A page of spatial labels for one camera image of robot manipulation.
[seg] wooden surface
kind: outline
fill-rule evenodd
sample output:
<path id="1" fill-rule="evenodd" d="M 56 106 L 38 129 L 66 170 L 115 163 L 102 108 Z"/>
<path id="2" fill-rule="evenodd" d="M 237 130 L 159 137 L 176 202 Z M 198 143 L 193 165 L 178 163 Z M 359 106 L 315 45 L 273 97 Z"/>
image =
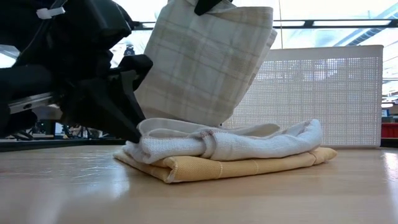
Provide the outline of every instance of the wooden surface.
<path id="1" fill-rule="evenodd" d="M 0 154 L 0 223 L 398 223 L 398 151 L 340 150 L 320 166 L 167 185 L 120 146 Z"/>

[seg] white cable tie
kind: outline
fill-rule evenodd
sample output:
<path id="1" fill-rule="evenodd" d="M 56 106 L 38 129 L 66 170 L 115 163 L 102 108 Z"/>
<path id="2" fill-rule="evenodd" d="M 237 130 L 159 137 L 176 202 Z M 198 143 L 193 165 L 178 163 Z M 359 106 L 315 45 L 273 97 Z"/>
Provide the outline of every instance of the white cable tie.
<path id="1" fill-rule="evenodd" d="M 41 19 L 51 19 L 53 18 L 53 16 L 57 16 L 57 15 L 61 15 L 64 14 L 65 10 L 63 9 L 63 7 L 58 7 L 55 9 L 38 9 L 36 11 L 36 14 L 39 18 Z"/>

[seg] beige checkered fabric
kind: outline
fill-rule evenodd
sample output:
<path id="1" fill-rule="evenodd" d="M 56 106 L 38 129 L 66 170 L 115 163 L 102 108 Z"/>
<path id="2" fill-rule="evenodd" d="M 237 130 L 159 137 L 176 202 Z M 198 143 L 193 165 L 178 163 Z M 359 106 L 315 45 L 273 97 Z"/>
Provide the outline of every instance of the beige checkered fabric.
<path id="1" fill-rule="evenodd" d="M 202 16 L 197 0 L 162 9 L 145 54 L 154 66 L 136 91 L 147 118 L 219 126 L 250 87 L 276 38 L 272 8 L 222 1 Z"/>

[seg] stacked towels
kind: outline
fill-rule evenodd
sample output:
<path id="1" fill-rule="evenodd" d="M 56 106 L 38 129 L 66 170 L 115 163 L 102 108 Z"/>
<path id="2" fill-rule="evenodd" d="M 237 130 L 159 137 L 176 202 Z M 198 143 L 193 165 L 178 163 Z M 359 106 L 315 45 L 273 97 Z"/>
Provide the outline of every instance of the stacked towels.
<path id="1" fill-rule="evenodd" d="M 127 142 L 116 159 L 166 183 L 241 177 L 309 167 L 337 152 L 319 147 L 322 129 L 310 120 L 225 129 L 164 118 L 138 125 L 139 144 Z"/>

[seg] white perforated panel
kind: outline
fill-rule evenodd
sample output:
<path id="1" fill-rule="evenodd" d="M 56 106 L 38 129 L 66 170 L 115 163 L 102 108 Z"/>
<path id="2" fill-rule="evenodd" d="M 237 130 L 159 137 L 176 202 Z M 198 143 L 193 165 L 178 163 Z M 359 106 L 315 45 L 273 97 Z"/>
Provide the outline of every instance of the white perforated panel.
<path id="1" fill-rule="evenodd" d="M 378 147 L 383 46 L 271 50 L 234 115 L 223 126 L 308 119 L 323 125 L 323 145 Z"/>

